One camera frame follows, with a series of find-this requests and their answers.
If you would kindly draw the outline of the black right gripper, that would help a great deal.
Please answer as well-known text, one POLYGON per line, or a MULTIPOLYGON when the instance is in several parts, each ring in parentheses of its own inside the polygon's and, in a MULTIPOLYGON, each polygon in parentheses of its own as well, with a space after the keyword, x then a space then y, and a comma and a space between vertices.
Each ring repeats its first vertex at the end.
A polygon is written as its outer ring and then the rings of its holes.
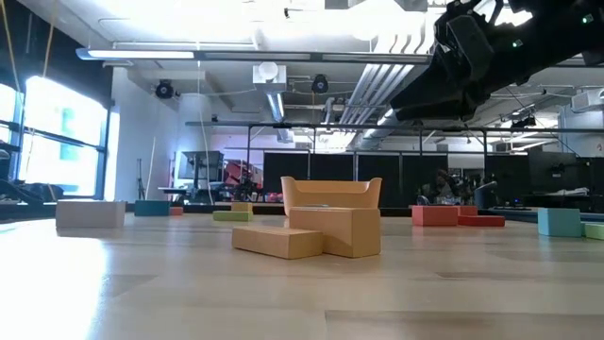
POLYGON ((473 110, 447 108, 407 108, 452 102, 472 108, 472 100, 463 89, 476 87, 493 93, 500 85, 491 78, 495 50, 489 41, 500 14, 495 2, 491 17, 475 11, 480 2, 450 2, 445 13, 434 24, 435 49, 431 66, 413 67, 396 86, 390 100, 399 121, 468 120, 473 110))

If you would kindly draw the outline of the orange-red wooden block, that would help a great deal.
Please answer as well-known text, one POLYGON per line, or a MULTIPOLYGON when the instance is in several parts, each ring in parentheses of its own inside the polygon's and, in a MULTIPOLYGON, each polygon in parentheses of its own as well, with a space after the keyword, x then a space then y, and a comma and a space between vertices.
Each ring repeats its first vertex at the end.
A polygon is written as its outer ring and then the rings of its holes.
POLYGON ((411 221, 419 227, 454 227, 458 225, 458 210, 452 206, 414 205, 411 221))

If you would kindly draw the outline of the red wooden block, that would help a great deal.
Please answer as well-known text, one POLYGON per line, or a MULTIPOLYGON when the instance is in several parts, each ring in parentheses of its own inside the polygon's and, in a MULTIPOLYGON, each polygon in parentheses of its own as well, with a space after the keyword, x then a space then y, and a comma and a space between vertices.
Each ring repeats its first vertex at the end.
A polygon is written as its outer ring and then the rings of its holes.
POLYGON ((458 224, 466 227, 504 228, 505 217, 500 215, 459 215, 458 224))

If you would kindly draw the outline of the thick orange wooden block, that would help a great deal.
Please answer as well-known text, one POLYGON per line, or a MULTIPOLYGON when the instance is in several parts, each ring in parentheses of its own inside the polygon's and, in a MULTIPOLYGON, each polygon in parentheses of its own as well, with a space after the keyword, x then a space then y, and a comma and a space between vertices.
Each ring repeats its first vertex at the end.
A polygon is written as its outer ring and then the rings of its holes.
POLYGON ((294 207, 289 227, 323 233, 323 252, 362 258, 381 252, 379 209, 294 207))

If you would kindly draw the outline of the small mint green cube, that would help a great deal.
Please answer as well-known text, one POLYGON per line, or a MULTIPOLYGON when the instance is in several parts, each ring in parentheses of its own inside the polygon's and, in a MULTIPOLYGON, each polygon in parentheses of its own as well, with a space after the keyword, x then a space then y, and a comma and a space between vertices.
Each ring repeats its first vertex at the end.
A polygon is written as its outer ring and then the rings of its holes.
POLYGON ((583 228, 578 209, 539 208, 538 232, 551 237, 580 238, 583 228))

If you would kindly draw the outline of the blue wooden block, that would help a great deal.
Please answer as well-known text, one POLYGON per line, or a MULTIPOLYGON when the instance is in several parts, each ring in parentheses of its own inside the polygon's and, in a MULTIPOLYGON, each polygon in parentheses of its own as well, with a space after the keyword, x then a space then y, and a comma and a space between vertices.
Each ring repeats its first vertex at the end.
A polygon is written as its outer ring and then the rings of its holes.
POLYGON ((134 214, 136 216, 169 216, 171 203, 162 200, 136 200, 134 214))

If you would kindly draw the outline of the cream white wooden block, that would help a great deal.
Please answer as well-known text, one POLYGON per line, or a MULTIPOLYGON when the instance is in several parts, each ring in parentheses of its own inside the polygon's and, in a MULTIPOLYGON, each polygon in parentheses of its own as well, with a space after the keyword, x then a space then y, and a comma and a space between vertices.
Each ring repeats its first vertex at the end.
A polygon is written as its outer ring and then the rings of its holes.
POLYGON ((118 201, 61 200, 56 207, 56 228, 120 229, 126 203, 118 201))

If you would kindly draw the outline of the white ceiling pipes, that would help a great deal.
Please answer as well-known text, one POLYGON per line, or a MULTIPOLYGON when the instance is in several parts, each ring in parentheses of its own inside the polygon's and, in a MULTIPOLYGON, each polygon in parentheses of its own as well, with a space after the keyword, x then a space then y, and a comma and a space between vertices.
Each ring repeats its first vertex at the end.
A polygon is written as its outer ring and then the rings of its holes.
MULTIPOLYGON (((427 23, 395 33, 382 33, 372 49, 378 54, 419 54, 429 50, 427 23)), ((381 107, 394 89, 414 68, 411 64, 367 64, 349 97, 339 123, 362 125, 381 107)))

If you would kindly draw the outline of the black partition panel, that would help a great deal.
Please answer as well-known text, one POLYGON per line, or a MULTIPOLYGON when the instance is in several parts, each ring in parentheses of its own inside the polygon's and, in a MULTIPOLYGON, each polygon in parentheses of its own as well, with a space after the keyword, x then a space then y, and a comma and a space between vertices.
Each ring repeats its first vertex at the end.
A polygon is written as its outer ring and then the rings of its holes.
POLYGON ((263 163, 263 190, 265 193, 281 193, 281 178, 298 180, 308 178, 308 155, 300 153, 265 153, 263 163))
POLYGON ((419 195, 431 200, 436 190, 438 172, 448 168, 444 155, 411 155, 402 159, 402 199, 403 206, 416 203, 419 195))
POLYGON ((400 206, 399 158, 391 155, 359 155, 358 180, 369 181, 381 178, 378 206, 397 208, 400 206))
POLYGON ((353 156, 346 154, 313 154, 310 158, 312 180, 353 180, 353 156))

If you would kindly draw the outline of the dark background equipment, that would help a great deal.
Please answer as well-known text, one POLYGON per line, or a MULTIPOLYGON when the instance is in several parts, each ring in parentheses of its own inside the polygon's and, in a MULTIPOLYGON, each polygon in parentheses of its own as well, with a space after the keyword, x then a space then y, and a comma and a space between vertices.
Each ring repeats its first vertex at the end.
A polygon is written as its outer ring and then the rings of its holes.
POLYGON ((472 191, 463 181, 457 181, 444 169, 436 171, 432 181, 422 184, 417 191, 416 204, 420 206, 458 206, 471 202, 472 191))

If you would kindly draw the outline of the grey office chair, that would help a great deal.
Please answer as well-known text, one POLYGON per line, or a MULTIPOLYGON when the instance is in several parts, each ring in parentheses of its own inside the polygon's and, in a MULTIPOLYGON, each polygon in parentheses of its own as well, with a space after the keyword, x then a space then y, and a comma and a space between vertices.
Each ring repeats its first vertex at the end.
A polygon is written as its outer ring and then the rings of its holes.
POLYGON ((491 181, 483 184, 474 191, 474 203, 482 210, 490 209, 497 203, 496 197, 497 182, 491 181))

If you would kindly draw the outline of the yellow plastic bin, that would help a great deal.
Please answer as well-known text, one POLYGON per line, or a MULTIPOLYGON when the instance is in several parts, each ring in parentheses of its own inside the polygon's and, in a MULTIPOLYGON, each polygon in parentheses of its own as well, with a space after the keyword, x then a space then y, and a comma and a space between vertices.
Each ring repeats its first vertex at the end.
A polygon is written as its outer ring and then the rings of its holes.
POLYGON ((378 207, 382 178, 369 181, 297 180, 281 177, 284 212, 294 207, 327 205, 337 208, 378 207))

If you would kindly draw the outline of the white ceiling unit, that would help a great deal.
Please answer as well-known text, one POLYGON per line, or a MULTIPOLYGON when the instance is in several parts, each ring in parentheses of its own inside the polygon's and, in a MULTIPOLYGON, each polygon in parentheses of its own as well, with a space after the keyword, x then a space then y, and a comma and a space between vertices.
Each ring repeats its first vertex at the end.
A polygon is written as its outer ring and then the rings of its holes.
POLYGON ((604 88, 577 93, 571 98, 573 112, 604 111, 604 88))

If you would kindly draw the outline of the white round ceiling fixture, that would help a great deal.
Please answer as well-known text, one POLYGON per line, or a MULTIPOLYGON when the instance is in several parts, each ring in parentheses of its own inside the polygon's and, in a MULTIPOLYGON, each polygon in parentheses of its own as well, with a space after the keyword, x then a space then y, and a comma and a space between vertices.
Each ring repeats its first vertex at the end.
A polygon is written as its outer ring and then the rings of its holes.
POLYGON ((253 84, 265 93, 282 93, 287 90, 287 68, 285 65, 265 61, 253 66, 253 84))

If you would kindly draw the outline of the red background machine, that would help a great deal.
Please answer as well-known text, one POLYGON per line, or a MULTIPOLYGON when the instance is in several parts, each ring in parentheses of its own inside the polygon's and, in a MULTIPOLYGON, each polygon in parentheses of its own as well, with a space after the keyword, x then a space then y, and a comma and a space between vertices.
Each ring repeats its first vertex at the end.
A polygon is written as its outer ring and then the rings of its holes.
POLYGON ((256 200, 263 190, 263 170, 244 160, 226 160, 224 184, 235 200, 256 200))

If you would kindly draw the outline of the grey monitor on stand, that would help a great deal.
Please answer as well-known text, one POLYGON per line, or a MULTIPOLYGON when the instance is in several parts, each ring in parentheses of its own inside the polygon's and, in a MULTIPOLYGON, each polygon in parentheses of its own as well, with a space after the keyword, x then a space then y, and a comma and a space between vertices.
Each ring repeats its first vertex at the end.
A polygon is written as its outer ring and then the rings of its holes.
POLYGON ((182 151, 177 178, 186 180, 186 197, 194 203, 216 202, 225 184, 224 165, 220 151, 182 151))

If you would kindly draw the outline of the white leaning pole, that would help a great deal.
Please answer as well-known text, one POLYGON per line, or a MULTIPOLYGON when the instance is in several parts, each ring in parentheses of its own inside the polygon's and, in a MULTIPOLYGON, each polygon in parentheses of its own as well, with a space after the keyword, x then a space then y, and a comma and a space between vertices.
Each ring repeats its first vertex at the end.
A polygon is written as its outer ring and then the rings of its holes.
POLYGON ((153 167, 154 167, 154 158, 155 158, 155 150, 156 150, 156 144, 157 144, 157 137, 154 136, 153 137, 153 141, 152 141, 152 148, 151 148, 151 154, 150 154, 150 159, 149 159, 149 167, 148 167, 148 172, 147 172, 147 182, 146 182, 146 187, 145 187, 145 194, 143 196, 144 200, 148 199, 149 193, 150 193, 150 187, 151 187, 151 179, 152 179, 152 174, 153 174, 153 167))

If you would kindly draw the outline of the long linear ceiling light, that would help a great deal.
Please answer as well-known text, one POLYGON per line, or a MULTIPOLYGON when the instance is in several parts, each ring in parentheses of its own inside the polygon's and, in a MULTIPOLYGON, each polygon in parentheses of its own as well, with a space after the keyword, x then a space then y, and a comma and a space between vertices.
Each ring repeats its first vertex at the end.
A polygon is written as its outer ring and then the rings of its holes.
POLYGON ((195 60, 195 61, 271 61, 301 63, 410 64, 426 65, 431 55, 378 54, 357 52, 290 52, 236 50, 119 50, 77 48, 81 60, 195 60))

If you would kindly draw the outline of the large window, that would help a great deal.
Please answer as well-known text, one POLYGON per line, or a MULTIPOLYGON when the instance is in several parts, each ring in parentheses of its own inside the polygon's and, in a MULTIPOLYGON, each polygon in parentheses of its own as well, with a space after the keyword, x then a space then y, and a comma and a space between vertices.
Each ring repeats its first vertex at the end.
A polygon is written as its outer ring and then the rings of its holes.
POLYGON ((8 174, 66 196, 96 196, 107 116, 99 102, 41 76, 27 79, 21 93, 0 84, 0 141, 20 148, 8 174))

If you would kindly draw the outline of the black metal pipe frame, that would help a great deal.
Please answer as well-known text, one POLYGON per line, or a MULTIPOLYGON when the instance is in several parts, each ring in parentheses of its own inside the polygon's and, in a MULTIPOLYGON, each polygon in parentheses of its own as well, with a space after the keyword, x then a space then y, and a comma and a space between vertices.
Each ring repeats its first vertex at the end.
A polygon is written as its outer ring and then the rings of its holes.
MULTIPOLYGON (((604 129, 536 129, 393 127, 377 149, 350 147, 360 132, 386 127, 302 123, 201 123, 202 140, 194 151, 220 151, 226 160, 244 160, 263 170, 265 153, 346 154, 353 156, 353 180, 358 180, 359 155, 399 158, 402 199, 402 159, 411 155, 444 155, 445 170, 474 191, 497 182, 496 206, 577 207, 594 211, 604 204, 604 129)), ((282 192, 256 198, 283 203, 282 192)))

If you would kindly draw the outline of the black aluminium table frame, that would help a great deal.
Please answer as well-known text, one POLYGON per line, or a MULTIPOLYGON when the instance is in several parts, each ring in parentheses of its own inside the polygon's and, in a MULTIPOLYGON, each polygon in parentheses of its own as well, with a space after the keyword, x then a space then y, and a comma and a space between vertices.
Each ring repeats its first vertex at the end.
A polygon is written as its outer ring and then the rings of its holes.
MULTIPOLYGON (((226 211, 228 206, 206 206, 206 205, 186 205, 185 213, 209 213, 214 211, 226 211)), ((0 204, 0 221, 9 220, 35 220, 48 219, 55 216, 56 204, 48 203, 43 206, 31 207, 26 204, 0 204)), ((411 217, 411 208, 381 208, 382 217, 411 217)), ((254 214, 261 215, 283 215, 284 208, 282 205, 257 204, 253 208, 254 214)), ((479 215, 502 215, 507 220, 518 222, 537 222, 536 211, 521 211, 512 209, 490 209, 479 210, 479 215)), ((581 212, 580 219, 582 222, 604 223, 604 213, 581 212)))

